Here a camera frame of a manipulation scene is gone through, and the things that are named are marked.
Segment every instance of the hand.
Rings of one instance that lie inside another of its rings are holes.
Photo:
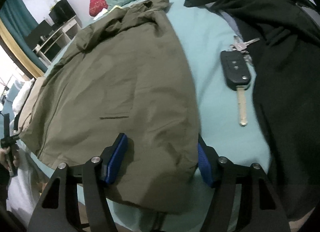
[[[13,155],[13,164],[15,167],[19,166],[19,153],[18,146],[13,146],[12,155]],[[10,147],[8,148],[0,148],[0,164],[2,164],[7,170],[9,169],[9,165],[5,160],[5,154],[10,152]]]

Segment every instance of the metal screw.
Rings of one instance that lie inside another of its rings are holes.
[[[256,170],[261,169],[261,166],[260,166],[259,163],[253,163],[253,164],[252,164],[252,167],[254,167]]]
[[[66,166],[67,166],[66,163],[60,163],[60,164],[58,165],[58,168],[62,170],[62,169],[64,169]]]
[[[227,163],[228,159],[224,156],[218,158],[219,163]]]
[[[91,158],[91,161],[93,163],[98,163],[100,161],[100,157],[99,156],[94,156],[94,157]]]

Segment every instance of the mattress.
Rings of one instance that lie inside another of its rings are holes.
[[[220,63],[220,52],[227,50],[233,43],[234,31],[219,15],[205,8],[186,8],[184,0],[170,0],[167,12],[188,60],[196,87],[196,98],[201,122],[201,136],[208,146],[215,148],[220,156],[226,156],[233,163],[250,166],[257,162],[268,171],[270,161],[269,147],[260,131],[252,104],[252,90],[255,79],[254,69],[249,66],[252,81],[245,92],[247,101],[248,125],[238,123],[238,105],[236,92],[229,89],[224,80]],[[53,61],[45,75],[59,61],[65,47]],[[49,177],[54,170],[42,164],[35,155],[33,160]],[[204,221],[209,208],[213,190],[203,181],[199,170],[193,180],[194,193],[186,212],[180,215],[168,215],[163,230],[167,232],[196,232]],[[78,186],[79,201],[84,203],[83,189]],[[230,230],[235,227],[236,213],[239,207],[240,190],[237,190]],[[154,213],[135,207],[121,205],[108,200],[114,221],[132,231],[149,231]]]

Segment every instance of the curtain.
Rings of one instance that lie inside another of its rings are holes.
[[[24,41],[24,38],[38,26],[38,23],[32,17],[23,1],[6,0],[0,10],[0,19],[15,40],[16,44],[18,44],[29,60],[31,60],[43,72],[46,72],[47,67],[40,61],[37,55]]]
[[[12,51],[15,57],[21,62],[21,64],[35,77],[43,76],[43,71],[39,69],[23,52],[17,42],[11,36],[5,25],[0,20],[0,36],[8,48]]]

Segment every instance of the white desk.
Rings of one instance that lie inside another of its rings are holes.
[[[76,16],[72,17],[65,24],[59,27],[55,32],[40,46],[39,44],[33,49],[33,51],[38,55],[42,62],[48,67],[51,61],[45,55],[48,50],[56,43],[60,48],[67,45],[76,33],[81,29],[78,22],[76,21]],[[55,40],[48,46],[49,40],[55,38]]]

